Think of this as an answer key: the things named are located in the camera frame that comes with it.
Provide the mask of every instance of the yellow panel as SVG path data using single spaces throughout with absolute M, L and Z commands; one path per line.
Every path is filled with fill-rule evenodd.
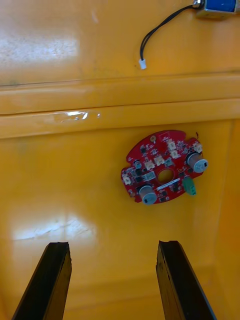
M 159 30 L 138 65 L 143 37 L 191 0 L 1 0 L 1 85 L 239 71 L 240 19 L 183 12 Z
M 236 99 L 239 87 L 232 72 L 3 86 L 0 114 Z
M 239 319 L 240 19 L 183 12 L 138 65 L 191 2 L 0 0 L 0 320 L 54 241 L 72 257 L 65 320 L 163 320 L 159 240 L 181 242 L 218 320 Z M 198 132 L 209 168 L 196 197 L 145 207 L 120 172 L 165 129 Z
M 136 204 L 120 179 L 125 157 L 165 129 L 188 137 L 197 131 L 209 168 L 195 180 L 196 197 Z M 230 133 L 225 120 L 0 140 L 0 281 L 8 317 L 51 241 L 70 244 L 67 311 L 158 295 L 159 239 L 180 241 L 193 267 L 212 265 Z
M 221 203 L 221 215 L 216 245 L 216 267 L 231 318 L 238 319 L 240 314 L 240 120 L 234 124 L 229 146 L 228 166 Z

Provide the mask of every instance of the horizontal ledge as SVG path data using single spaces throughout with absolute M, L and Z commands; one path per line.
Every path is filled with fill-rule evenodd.
M 239 72 L 6 86 L 0 114 L 236 99 L 239 88 Z
M 240 118 L 240 99 L 2 115 L 0 139 L 237 118 Z

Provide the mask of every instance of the gray knob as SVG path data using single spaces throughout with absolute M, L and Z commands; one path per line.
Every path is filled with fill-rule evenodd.
M 153 205 L 157 201 L 157 195 L 150 185 L 144 185 L 139 190 L 139 195 L 145 205 Z
M 208 167 L 208 161 L 203 159 L 203 156 L 199 153 L 193 153 L 187 159 L 187 164 L 193 169 L 197 174 L 201 174 Z

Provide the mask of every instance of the red circuit board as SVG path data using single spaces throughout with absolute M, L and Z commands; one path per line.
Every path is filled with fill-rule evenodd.
M 156 193 L 155 204 L 173 200 L 185 193 L 185 177 L 194 179 L 203 174 L 194 172 L 187 164 L 187 157 L 195 152 L 202 153 L 200 142 L 194 137 L 186 140 L 183 131 L 153 133 L 129 152 L 126 161 L 130 166 L 122 169 L 121 180 L 130 197 L 135 198 L 137 203 L 142 201 L 139 190 L 144 185 L 151 186 Z M 169 186 L 158 180 L 160 172 L 166 169 L 172 171 L 172 181 L 179 179 Z

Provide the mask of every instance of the mounting hole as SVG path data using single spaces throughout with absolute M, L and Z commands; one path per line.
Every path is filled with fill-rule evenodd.
M 174 172 L 170 169 L 164 169 L 159 172 L 157 179 L 161 184 L 167 184 L 168 182 L 172 181 L 174 178 Z

